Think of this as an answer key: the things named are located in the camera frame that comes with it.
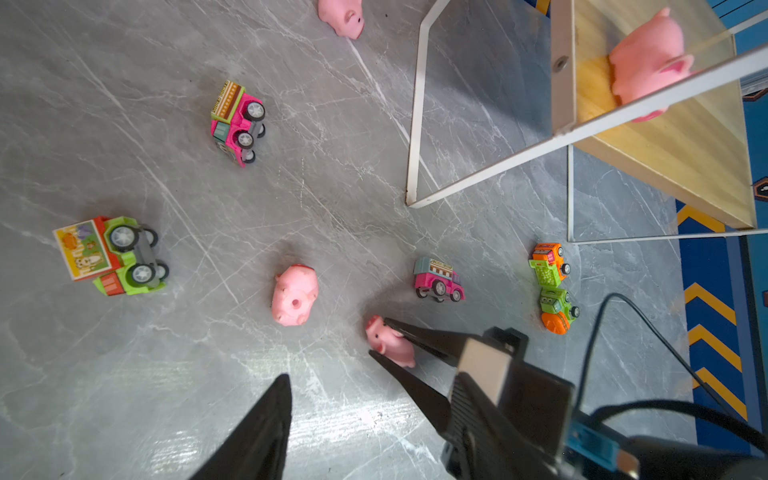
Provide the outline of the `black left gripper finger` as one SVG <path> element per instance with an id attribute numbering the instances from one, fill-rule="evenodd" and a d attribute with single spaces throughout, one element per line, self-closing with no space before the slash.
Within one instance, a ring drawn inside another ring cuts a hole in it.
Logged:
<path id="1" fill-rule="evenodd" d="M 283 373 L 191 479 L 282 479 L 291 421 L 291 382 Z"/>

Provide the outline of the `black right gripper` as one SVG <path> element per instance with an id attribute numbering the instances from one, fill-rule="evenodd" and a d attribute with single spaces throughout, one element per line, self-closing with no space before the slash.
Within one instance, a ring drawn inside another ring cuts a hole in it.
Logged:
<path id="1" fill-rule="evenodd" d="M 384 318 L 384 324 L 457 367 L 448 400 L 386 356 L 368 351 L 400 383 L 436 432 L 448 432 L 442 460 L 450 475 L 456 479 L 563 476 L 562 454 L 575 386 L 524 360 L 527 335 L 492 327 L 471 338 L 391 318 Z"/>

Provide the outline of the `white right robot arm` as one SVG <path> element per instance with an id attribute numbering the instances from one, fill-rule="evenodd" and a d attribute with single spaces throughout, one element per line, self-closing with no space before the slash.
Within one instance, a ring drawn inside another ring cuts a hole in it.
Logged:
<path id="1" fill-rule="evenodd" d="M 766 437 L 690 402 L 647 400 L 705 420 L 742 438 L 736 453 L 652 436 L 625 436 L 609 405 L 591 414 L 575 404 L 574 385 L 525 360 L 528 338 L 515 329 L 480 335 L 430 330 L 382 316 L 365 333 L 371 356 L 403 386 L 444 439 L 442 459 L 457 479 L 763 479 Z"/>

